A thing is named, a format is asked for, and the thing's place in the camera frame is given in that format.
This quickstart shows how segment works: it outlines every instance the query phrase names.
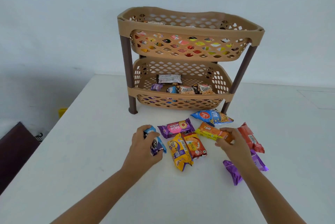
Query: red oval logo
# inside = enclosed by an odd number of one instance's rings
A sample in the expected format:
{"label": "red oval logo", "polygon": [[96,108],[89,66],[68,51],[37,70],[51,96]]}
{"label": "red oval logo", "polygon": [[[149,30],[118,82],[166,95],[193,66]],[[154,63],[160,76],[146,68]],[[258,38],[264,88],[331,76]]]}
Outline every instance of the red oval logo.
{"label": "red oval logo", "polygon": [[200,116],[204,119],[209,119],[210,115],[207,112],[200,112]]}

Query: qr code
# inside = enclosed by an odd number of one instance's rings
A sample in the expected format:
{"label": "qr code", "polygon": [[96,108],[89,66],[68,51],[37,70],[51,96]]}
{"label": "qr code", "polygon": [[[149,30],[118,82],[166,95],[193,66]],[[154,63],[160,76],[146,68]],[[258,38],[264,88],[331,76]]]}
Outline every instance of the qr code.
{"label": "qr code", "polygon": [[256,139],[252,135],[248,135],[248,137],[252,141],[252,143],[257,144]]}

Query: red wrapper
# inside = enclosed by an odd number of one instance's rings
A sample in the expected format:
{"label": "red wrapper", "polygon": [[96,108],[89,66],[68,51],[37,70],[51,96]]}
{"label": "red wrapper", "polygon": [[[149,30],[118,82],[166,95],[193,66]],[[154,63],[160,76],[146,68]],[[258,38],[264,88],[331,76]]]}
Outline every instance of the red wrapper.
{"label": "red wrapper", "polygon": [[256,152],[265,153],[264,148],[261,144],[258,143],[251,129],[248,127],[246,123],[243,123],[241,127],[237,128],[239,132],[242,134],[242,137],[247,142],[249,149],[254,149]]}
{"label": "red wrapper", "polygon": [[186,142],[187,148],[190,151],[192,159],[198,159],[201,156],[206,156],[207,151],[195,132],[182,133],[182,137]]}

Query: rack leg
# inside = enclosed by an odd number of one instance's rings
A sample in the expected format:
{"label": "rack leg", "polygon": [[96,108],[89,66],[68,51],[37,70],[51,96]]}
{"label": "rack leg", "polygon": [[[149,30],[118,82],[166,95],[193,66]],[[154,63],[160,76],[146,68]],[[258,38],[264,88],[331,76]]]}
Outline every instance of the rack leg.
{"label": "rack leg", "polygon": [[[249,65],[256,49],[257,49],[257,46],[249,46],[249,48],[248,48],[248,50],[247,50],[247,52],[244,56],[244,59],[243,59],[241,65],[240,65],[240,68],[239,68],[239,70],[236,74],[234,82],[232,83],[232,87],[229,90],[229,93],[235,93],[236,92],[237,87],[239,86],[239,84],[240,84],[240,82],[243,78],[243,75],[244,75],[245,71],[247,70],[248,65]],[[230,105],[230,102],[225,102],[224,106],[222,107],[221,112],[224,113],[224,114],[227,114],[227,110],[228,110],[229,105]]]}
{"label": "rack leg", "polygon": [[[122,47],[122,55],[123,55],[123,63],[125,65],[126,72],[126,80],[127,86],[133,88],[135,86],[134,83],[134,75],[133,75],[133,60],[131,57],[131,48],[130,48],[130,39],[128,37],[120,36],[121,39],[121,47]],[[132,96],[129,97],[129,109],[130,113],[137,114],[136,110],[136,98]]]}

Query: purple biscuit packet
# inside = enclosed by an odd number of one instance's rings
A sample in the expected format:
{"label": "purple biscuit packet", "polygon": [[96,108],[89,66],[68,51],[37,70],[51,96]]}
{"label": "purple biscuit packet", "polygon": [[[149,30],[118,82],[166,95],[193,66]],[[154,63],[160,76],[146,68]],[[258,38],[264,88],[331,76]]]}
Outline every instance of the purple biscuit packet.
{"label": "purple biscuit packet", "polygon": [[163,87],[163,84],[157,84],[157,83],[154,83],[151,85],[151,91],[157,91],[159,92],[161,90],[161,88]]}
{"label": "purple biscuit packet", "polygon": [[[262,162],[262,160],[259,158],[256,152],[253,149],[251,149],[250,152],[251,152],[251,157],[255,165],[258,167],[258,169],[260,171],[268,171],[269,169],[265,166],[265,164]],[[234,164],[231,161],[224,160],[224,166],[231,174],[234,185],[237,185],[239,182],[243,180],[240,172],[237,170],[237,168],[234,166]]]}
{"label": "purple biscuit packet", "polygon": [[157,126],[164,138],[168,139],[180,132],[194,132],[195,129],[189,118],[172,124]]}

